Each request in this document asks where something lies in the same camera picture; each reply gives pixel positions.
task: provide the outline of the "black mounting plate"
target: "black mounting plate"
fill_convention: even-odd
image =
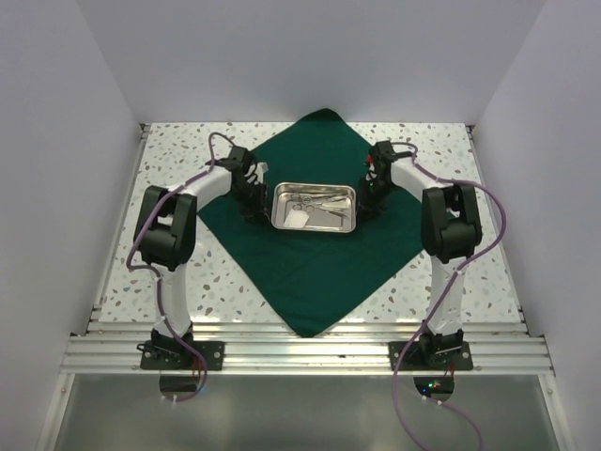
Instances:
[[[193,341],[191,346],[200,352],[207,361],[208,371],[221,371],[223,367],[223,356],[225,355],[225,343],[223,341]],[[146,341],[144,345],[139,346],[141,350],[152,350],[152,342]],[[140,369],[148,370],[178,370],[192,369],[192,364],[182,364],[181,360],[175,354],[171,354],[169,358],[157,356],[146,356],[146,352],[142,352],[142,360],[140,361]]]
[[[388,358],[391,362],[391,370],[394,371],[396,360],[405,347],[407,341],[391,341],[388,344]],[[473,369],[471,360],[470,344],[464,341],[461,351],[452,354],[442,354],[426,359],[422,353],[419,343],[413,342],[409,347],[399,371],[445,371],[451,362],[455,362],[455,371],[470,371]]]

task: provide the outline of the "scissors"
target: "scissors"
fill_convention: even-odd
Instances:
[[[345,210],[346,207],[336,207],[336,206],[325,206],[324,204],[339,202],[341,200],[347,200],[347,197],[344,195],[334,195],[334,194],[318,194],[316,196],[310,196],[308,194],[293,194],[290,199],[293,202],[298,202],[295,206],[292,207],[292,210],[305,210],[307,213],[312,213],[315,208],[326,211],[328,213],[334,214],[336,216],[340,216],[342,218],[347,218],[348,215],[342,213],[342,210]]]

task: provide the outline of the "green cloth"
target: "green cloth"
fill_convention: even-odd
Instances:
[[[356,188],[365,177],[370,146],[333,111],[320,110],[254,154],[269,166],[271,205],[273,188],[283,181]],[[251,225],[230,196],[211,202],[199,216],[277,314],[303,337],[343,318],[422,250],[421,205],[404,190],[389,196],[385,214],[348,234]]]

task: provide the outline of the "cable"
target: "cable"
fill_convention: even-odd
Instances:
[[[202,380],[200,365],[201,365],[201,363],[198,361],[198,359],[196,357],[194,357],[193,361],[192,361],[192,377],[198,379],[196,386],[198,386],[198,384]],[[185,383],[182,383],[181,385],[177,385],[177,386],[173,386],[173,387],[161,388],[161,393],[181,392],[181,391],[185,390],[186,388],[187,388],[187,385]]]
[[[449,374],[449,369],[451,370],[451,380],[455,380],[455,360],[451,361],[450,364],[447,365],[447,369],[444,370],[444,374],[442,378],[446,378],[447,374]]]
[[[491,242],[487,247],[485,247],[484,249],[482,249],[480,252],[474,254],[470,258],[467,258],[464,262],[462,262],[459,265],[457,265],[457,267],[455,268],[455,271],[453,272],[453,274],[449,278],[449,281],[447,282],[447,285],[445,286],[444,290],[440,294],[439,299],[436,301],[436,303],[434,304],[434,306],[432,307],[432,309],[430,310],[430,312],[428,313],[428,315],[426,316],[426,318],[422,322],[422,325],[418,328],[418,330],[415,332],[415,334],[413,334],[413,336],[411,337],[411,339],[407,342],[407,344],[405,345],[405,347],[401,350],[401,352],[400,352],[400,354],[398,356],[398,359],[396,361],[396,365],[394,366],[394,373],[393,373],[393,405],[394,405],[394,411],[396,412],[396,416],[398,417],[399,422],[401,423],[401,425],[405,429],[405,432],[409,435],[409,437],[411,438],[411,440],[413,440],[424,451],[430,451],[430,448],[424,442],[422,442],[419,437],[417,437],[415,435],[415,433],[413,432],[413,430],[411,430],[411,428],[409,427],[409,425],[407,423],[407,419],[405,418],[405,416],[401,412],[401,409],[400,409],[400,406],[399,406],[399,403],[398,403],[398,371],[399,371],[399,368],[401,366],[401,362],[403,361],[403,358],[405,357],[405,354],[407,354],[408,349],[415,342],[415,340],[420,336],[420,334],[424,332],[424,329],[425,329],[427,323],[432,319],[432,317],[434,317],[434,314],[436,313],[436,311],[438,310],[438,308],[442,304],[442,301],[444,301],[444,298],[449,293],[449,291],[451,289],[451,286],[453,285],[453,283],[455,282],[455,280],[456,280],[456,278],[458,276],[458,273],[462,272],[472,261],[474,261],[477,258],[480,258],[484,254],[488,253],[497,244],[499,244],[501,242],[501,240],[503,238],[503,235],[505,234],[505,230],[507,228],[507,214],[505,213],[505,209],[503,208],[503,205],[501,204],[501,201],[493,193],[491,193],[485,186],[483,186],[482,184],[477,183],[475,181],[471,181],[471,180],[444,179],[444,178],[437,177],[432,172],[428,171],[426,168],[424,168],[423,166],[421,166],[419,163],[416,162],[417,153],[419,151],[418,148],[417,148],[417,146],[415,146],[414,144],[405,143],[405,142],[396,142],[396,143],[392,143],[392,144],[393,144],[393,146],[406,146],[406,147],[409,147],[409,148],[413,148],[415,150],[411,154],[411,160],[413,161],[413,164],[415,165],[415,167],[419,171],[421,171],[424,175],[428,176],[429,178],[431,178],[433,180],[440,181],[442,183],[456,183],[456,184],[459,184],[459,185],[468,185],[468,186],[472,186],[474,188],[478,188],[479,190],[483,191],[495,203],[495,205],[497,206],[497,209],[499,210],[499,214],[501,216],[501,228],[500,228],[499,234],[497,235],[497,237],[495,238],[495,240],[493,242]],[[435,399],[427,398],[427,400],[430,401],[430,402],[432,402],[432,403],[438,404],[438,402]],[[484,446],[484,437],[483,437],[482,431],[480,430],[480,428],[478,427],[478,425],[476,425],[476,423],[466,413],[460,411],[457,407],[454,407],[454,406],[449,405],[447,403],[441,403],[440,405],[442,407],[444,407],[445,409],[448,409],[448,410],[450,410],[452,412],[457,413],[458,415],[462,416],[468,423],[470,423],[470,425],[473,427],[474,431],[476,432],[476,434],[478,436],[478,450],[479,451],[483,451],[485,449],[485,446]]]
[[[161,200],[159,200],[159,202],[157,202],[157,205],[154,207],[154,209],[152,209],[152,211],[150,212],[150,214],[146,218],[146,221],[144,222],[144,225],[142,225],[142,228],[140,229],[140,233],[138,233],[138,235],[135,237],[135,240],[133,241],[133,246],[131,247],[130,253],[128,254],[128,257],[127,257],[127,260],[126,260],[126,266],[130,270],[130,272],[137,271],[137,270],[148,270],[148,271],[153,272],[154,275],[156,275],[156,277],[157,277],[157,307],[159,309],[159,316],[162,318],[165,327],[167,328],[167,330],[169,331],[169,333],[174,337],[174,339],[185,350],[191,352],[192,355],[194,356],[194,358],[196,358],[199,361],[200,365],[202,366],[203,377],[200,380],[200,382],[198,383],[198,385],[196,386],[196,390],[193,393],[185,395],[183,397],[178,397],[177,395],[174,395],[170,399],[173,402],[186,401],[188,399],[192,399],[193,397],[195,397],[196,395],[198,395],[198,393],[200,393],[200,391],[205,386],[205,383],[207,383],[207,361],[205,360],[205,357],[203,357],[203,355],[200,352],[198,352],[192,346],[190,346],[188,343],[186,343],[181,338],[181,336],[179,336],[177,334],[177,332],[171,326],[171,323],[169,322],[169,318],[165,315],[165,311],[164,311],[163,304],[162,304],[162,277],[161,277],[161,272],[159,270],[157,270],[152,265],[149,265],[149,264],[134,265],[134,264],[132,264],[132,261],[133,261],[133,256],[135,255],[135,253],[137,252],[138,248],[140,247],[140,243],[142,242],[142,238],[148,232],[148,229],[150,228],[150,225],[152,224],[152,222],[158,216],[159,211],[161,210],[161,208],[165,204],[165,202],[167,202],[167,200],[169,200],[174,195],[180,193],[188,185],[190,185],[191,183],[194,183],[195,181],[201,179],[202,177],[206,176],[208,173],[210,173],[213,170],[213,167],[215,166],[215,162],[216,162],[216,159],[215,159],[215,150],[213,148],[213,137],[215,137],[215,136],[222,137],[225,141],[227,141],[229,144],[231,144],[232,146],[234,146],[234,142],[229,137],[227,137],[226,135],[224,135],[223,133],[212,132],[208,136],[208,150],[210,152],[210,161],[209,161],[209,164],[208,164],[208,169],[206,169],[206,170],[204,170],[204,171],[196,174],[193,177],[190,177],[189,179],[187,179],[186,181],[184,181],[181,185],[179,185],[174,191],[170,191],[169,193],[167,193],[166,195],[164,195],[161,198]]]

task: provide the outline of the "glass panel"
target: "glass panel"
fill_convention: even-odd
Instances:
[[[209,375],[197,398],[161,401],[158,376],[78,376],[58,450],[417,450],[398,424],[391,377]],[[402,377],[401,406],[435,450],[477,449],[465,420]],[[486,450],[556,450],[536,377],[455,377],[450,401]]]

